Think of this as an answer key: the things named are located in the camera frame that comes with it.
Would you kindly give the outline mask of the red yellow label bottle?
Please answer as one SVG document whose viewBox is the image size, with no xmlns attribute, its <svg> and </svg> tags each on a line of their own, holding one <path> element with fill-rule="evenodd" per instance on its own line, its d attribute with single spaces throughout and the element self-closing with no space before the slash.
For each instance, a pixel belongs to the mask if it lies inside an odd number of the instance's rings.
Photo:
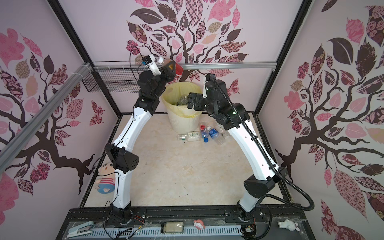
<svg viewBox="0 0 384 240">
<path fill-rule="evenodd" d="M 181 76 L 184 72 L 184 69 L 170 58 L 158 57 L 157 63 L 161 65 L 159 68 L 161 73 L 165 71 L 171 71 L 174 72 L 176 76 Z"/>
</svg>

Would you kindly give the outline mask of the large clear purple-tint bottle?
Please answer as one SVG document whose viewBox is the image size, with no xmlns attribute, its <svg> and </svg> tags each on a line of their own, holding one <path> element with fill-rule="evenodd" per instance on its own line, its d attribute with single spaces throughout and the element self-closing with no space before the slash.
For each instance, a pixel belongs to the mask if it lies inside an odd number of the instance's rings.
<svg viewBox="0 0 384 240">
<path fill-rule="evenodd" d="M 200 140 L 200 134 L 197 131 L 177 135 L 177 139 L 183 142 L 196 142 Z"/>
</svg>

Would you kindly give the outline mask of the blue label bottle white cap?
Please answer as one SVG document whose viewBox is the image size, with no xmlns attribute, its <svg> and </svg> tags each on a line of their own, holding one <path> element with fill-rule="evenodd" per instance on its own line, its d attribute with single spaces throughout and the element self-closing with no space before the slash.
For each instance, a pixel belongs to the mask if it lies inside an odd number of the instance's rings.
<svg viewBox="0 0 384 240">
<path fill-rule="evenodd" d="M 189 96 L 188 95 L 182 95 L 180 96 L 177 105 L 178 106 L 186 106 L 189 103 Z"/>
</svg>

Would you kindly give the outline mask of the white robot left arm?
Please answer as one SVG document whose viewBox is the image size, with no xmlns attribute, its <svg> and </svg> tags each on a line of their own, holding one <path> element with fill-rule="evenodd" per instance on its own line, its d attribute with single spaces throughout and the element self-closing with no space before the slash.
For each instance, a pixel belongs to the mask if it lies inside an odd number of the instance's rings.
<svg viewBox="0 0 384 240">
<path fill-rule="evenodd" d="M 116 222 L 127 223 L 131 219 L 132 173 L 140 160 L 132 151 L 142 129 L 155 113 L 166 84 L 175 79 L 176 68 L 176 64 L 172 62 L 140 74 L 139 97 L 133 106 L 131 118 L 114 142 L 105 146 L 105 152 L 116 173 L 117 186 L 109 208 L 110 216 Z"/>
</svg>

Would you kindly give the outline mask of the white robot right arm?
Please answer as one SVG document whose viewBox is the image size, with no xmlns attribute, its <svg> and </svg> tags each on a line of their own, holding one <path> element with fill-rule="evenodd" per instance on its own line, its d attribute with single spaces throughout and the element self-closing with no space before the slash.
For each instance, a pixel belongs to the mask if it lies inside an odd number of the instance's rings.
<svg viewBox="0 0 384 240">
<path fill-rule="evenodd" d="M 253 174 L 244 181 L 246 189 L 238 202 L 243 214 L 252 212 L 281 180 L 286 171 L 274 163 L 259 140 L 248 112 L 240 103 L 232 103 L 226 84 L 207 74 L 203 93 L 189 93 L 188 109 L 207 112 L 234 138 L 245 154 Z"/>
</svg>

